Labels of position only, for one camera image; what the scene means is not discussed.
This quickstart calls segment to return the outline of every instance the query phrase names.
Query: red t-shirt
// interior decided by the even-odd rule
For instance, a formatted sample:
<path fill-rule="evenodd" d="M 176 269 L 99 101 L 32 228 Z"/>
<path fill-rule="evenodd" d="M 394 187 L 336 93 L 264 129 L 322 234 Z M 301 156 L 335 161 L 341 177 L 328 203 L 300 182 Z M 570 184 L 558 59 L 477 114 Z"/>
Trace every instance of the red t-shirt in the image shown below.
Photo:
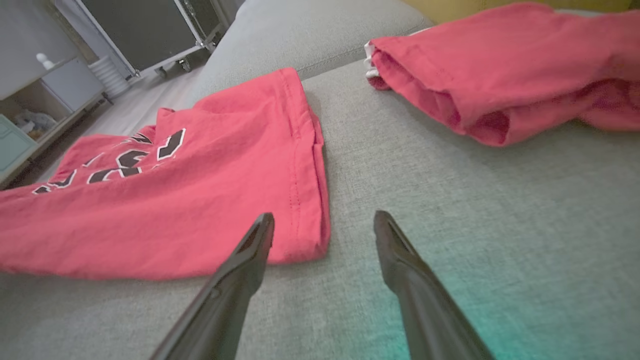
<path fill-rule="evenodd" d="M 409 37 L 371 40 L 391 88 L 486 145 L 523 141 L 571 119 L 640 130 L 640 12 L 598 17 L 517 3 Z"/>
<path fill-rule="evenodd" d="M 0 192 L 0 268 L 90 279 L 213 273 L 255 218 L 269 262 L 324 256 L 328 195 L 317 117 L 294 69 L 160 109 L 155 126 L 80 139 L 48 183 Z"/>

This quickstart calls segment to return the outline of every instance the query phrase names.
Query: cart wheel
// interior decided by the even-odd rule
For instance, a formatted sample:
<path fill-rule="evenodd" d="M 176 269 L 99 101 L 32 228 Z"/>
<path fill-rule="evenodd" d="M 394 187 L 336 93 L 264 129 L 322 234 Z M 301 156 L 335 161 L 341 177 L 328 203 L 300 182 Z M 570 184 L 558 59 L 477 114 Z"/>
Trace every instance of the cart wheel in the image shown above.
<path fill-rule="evenodd" d="M 164 69 L 164 67 L 157 68 L 156 74 L 158 74 L 159 77 L 166 79 L 166 70 Z"/>
<path fill-rule="evenodd" d="M 191 64 L 189 63 L 189 60 L 187 58 L 182 58 L 178 62 L 180 63 L 180 65 L 182 65 L 184 71 L 191 72 Z"/>

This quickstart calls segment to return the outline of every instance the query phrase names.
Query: black and white lettering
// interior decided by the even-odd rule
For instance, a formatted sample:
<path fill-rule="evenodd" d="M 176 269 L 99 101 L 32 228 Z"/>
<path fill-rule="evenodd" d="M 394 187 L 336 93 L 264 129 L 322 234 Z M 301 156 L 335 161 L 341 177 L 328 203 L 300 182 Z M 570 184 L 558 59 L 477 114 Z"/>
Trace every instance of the black and white lettering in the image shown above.
<path fill-rule="evenodd" d="M 116 162 L 118 167 L 135 167 L 145 156 L 149 155 L 146 151 L 128 150 L 118 156 Z"/>
<path fill-rule="evenodd" d="M 145 135 L 141 134 L 141 133 L 137 133 L 134 136 L 131 137 L 133 140 L 136 140 L 137 142 L 141 142 L 141 143 L 151 143 L 151 139 L 147 138 Z"/>
<path fill-rule="evenodd" d="M 71 182 L 74 180 L 74 176 L 76 176 L 76 172 L 78 172 L 77 169 L 75 169 L 71 174 L 69 174 L 69 176 L 67 176 L 67 178 L 64 181 L 56 181 L 55 183 L 49 183 L 49 185 L 55 186 L 59 189 L 66 188 L 67 186 L 71 185 Z"/>
<path fill-rule="evenodd" d="M 140 174 L 142 172 L 142 169 L 139 168 L 139 167 L 132 167 L 132 168 L 121 167 L 118 170 L 120 171 L 120 177 L 127 177 L 127 176 L 137 175 L 137 174 Z"/>
<path fill-rule="evenodd" d="M 185 130 L 186 129 L 179 130 L 175 134 L 169 136 L 169 138 L 166 139 L 166 144 L 158 147 L 158 161 L 170 158 L 175 154 L 175 151 L 182 145 Z"/>
<path fill-rule="evenodd" d="M 89 167 L 89 165 L 91 165 L 91 163 L 93 163 L 94 160 L 96 160 L 97 158 L 101 157 L 102 154 L 104 154 L 104 152 L 101 152 L 100 154 L 98 154 L 98 156 L 96 156 L 96 157 L 92 158 L 91 160 L 87 161 L 82 166 Z"/>
<path fill-rule="evenodd" d="M 119 170 L 120 170 L 119 168 L 108 168 L 105 170 L 94 172 L 93 174 L 91 174 L 91 176 L 89 177 L 89 180 L 87 180 L 86 183 L 93 184 L 93 183 L 99 183 L 101 181 L 108 180 L 107 177 L 109 176 L 110 173 L 114 171 L 119 171 Z"/>
<path fill-rule="evenodd" d="M 116 147 L 118 147 L 118 146 L 120 146 L 120 145 L 122 145 L 124 143 L 130 143 L 130 142 L 131 142 L 131 139 L 125 139 L 125 140 L 122 140 L 120 143 L 115 144 L 111 148 L 114 149 L 114 148 L 116 148 Z"/>
<path fill-rule="evenodd" d="M 42 185 L 36 190 L 33 190 L 32 193 L 38 195 L 39 193 L 48 193 L 51 192 L 51 189 L 48 186 Z"/>

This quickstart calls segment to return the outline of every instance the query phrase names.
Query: mint green cabinet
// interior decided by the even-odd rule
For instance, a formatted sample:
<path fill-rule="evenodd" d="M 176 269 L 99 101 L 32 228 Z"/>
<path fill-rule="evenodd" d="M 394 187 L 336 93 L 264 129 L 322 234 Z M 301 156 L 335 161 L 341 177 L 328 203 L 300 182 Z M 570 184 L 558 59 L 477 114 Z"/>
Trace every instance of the mint green cabinet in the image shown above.
<path fill-rule="evenodd" d="M 19 167 L 36 146 L 27 134 L 0 115 L 0 178 Z"/>

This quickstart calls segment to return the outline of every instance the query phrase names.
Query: white vase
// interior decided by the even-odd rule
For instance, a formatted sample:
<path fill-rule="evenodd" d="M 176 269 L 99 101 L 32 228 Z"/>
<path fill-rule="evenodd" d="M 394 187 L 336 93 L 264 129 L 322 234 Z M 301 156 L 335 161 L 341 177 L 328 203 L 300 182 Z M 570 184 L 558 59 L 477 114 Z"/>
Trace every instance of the white vase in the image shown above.
<path fill-rule="evenodd" d="M 89 65 L 89 69 L 104 84 L 107 89 L 107 96 L 110 99 L 118 97 L 131 87 L 127 80 L 120 75 L 109 56 L 100 58 L 100 60 Z"/>

